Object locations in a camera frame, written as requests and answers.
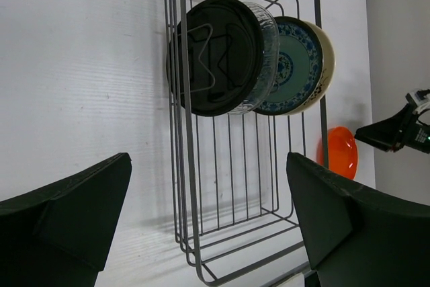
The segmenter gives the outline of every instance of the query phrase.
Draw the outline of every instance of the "black lid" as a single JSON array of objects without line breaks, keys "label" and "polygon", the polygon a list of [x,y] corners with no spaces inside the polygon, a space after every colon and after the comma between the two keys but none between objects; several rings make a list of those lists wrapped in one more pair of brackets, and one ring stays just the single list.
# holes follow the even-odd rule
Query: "black lid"
[{"label": "black lid", "polygon": [[[205,47],[212,26],[212,36]],[[263,33],[254,13],[237,0],[206,0],[187,14],[191,111],[199,116],[225,114],[248,96],[263,64]],[[178,25],[179,45],[181,24]],[[205,66],[215,78],[208,73]],[[179,77],[183,93],[182,55]],[[181,104],[184,106],[184,95]]]}]

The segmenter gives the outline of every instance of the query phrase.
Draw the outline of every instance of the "robotic hand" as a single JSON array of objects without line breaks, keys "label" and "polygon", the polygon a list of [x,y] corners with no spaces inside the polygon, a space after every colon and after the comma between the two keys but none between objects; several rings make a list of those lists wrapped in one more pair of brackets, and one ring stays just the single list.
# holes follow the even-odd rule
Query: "robotic hand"
[{"label": "robotic hand", "polygon": [[430,126],[419,117],[430,110],[430,89],[416,89],[406,95],[407,105],[393,117],[357,129],[355,138],[383,151],[404,146],[430,153]]}]

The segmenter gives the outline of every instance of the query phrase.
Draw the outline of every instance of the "blue plate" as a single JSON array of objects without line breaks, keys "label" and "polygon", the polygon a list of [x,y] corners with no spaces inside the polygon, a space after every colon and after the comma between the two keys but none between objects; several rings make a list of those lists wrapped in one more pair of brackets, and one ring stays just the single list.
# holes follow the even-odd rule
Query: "blue plate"
[{"label": "blue plate", "polygon": [[292,17],[276,17],[279,29],[279,62],[271,93],[255,109],[259,114],[288,114],[301,106],[315,90],[323,71],[323,50],[306,23]]}]

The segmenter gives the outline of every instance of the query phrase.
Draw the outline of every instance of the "dish rack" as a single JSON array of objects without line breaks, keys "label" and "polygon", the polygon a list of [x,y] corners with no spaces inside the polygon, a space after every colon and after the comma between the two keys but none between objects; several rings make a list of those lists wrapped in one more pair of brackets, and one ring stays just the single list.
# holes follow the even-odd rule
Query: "dish rack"
[{"label": "dish rack", "polygon": [[[179,58],[179,46],[187,48],[187,38],[180,37],[179,44],[175,30],[179,22],[181,30],[187,30],[186,13],[198,1],[203,0],[165,0],[166,45],[173,53],[173,59],[167,55],[167,74],[173,75],[169,111],[175,240],[199,279],[219,286],[303,248],[286,180],[287,151],[281,151],[286,149],[284,141],[292,151],[292,118],[299,118],[306,155],[305,114],[199,117],[191,113],[187,50],[181,50]],[[287,14],[281,0],[257,1]],[[300,1],[294,3],[300,18]],[[313,6],[315,24],[321,27],[320,0],[314,0]],[[320,123],[327,166],[325,97],[320,101]],[[288,278],[310,268],[305,262],[286,271]]]}]

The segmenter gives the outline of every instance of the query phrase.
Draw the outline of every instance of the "orange plate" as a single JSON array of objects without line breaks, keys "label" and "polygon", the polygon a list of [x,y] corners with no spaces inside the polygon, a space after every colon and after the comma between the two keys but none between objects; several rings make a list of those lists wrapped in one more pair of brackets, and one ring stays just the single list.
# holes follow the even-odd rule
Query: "orange plate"
[{"label": "orange plate", "polygon": [[[323,146],[320,142],[316,159],[324,165]],[[354,179],[358,166],[358,151],[354,135],[345,127],[329,130],[330,170],[343,177]]]}]

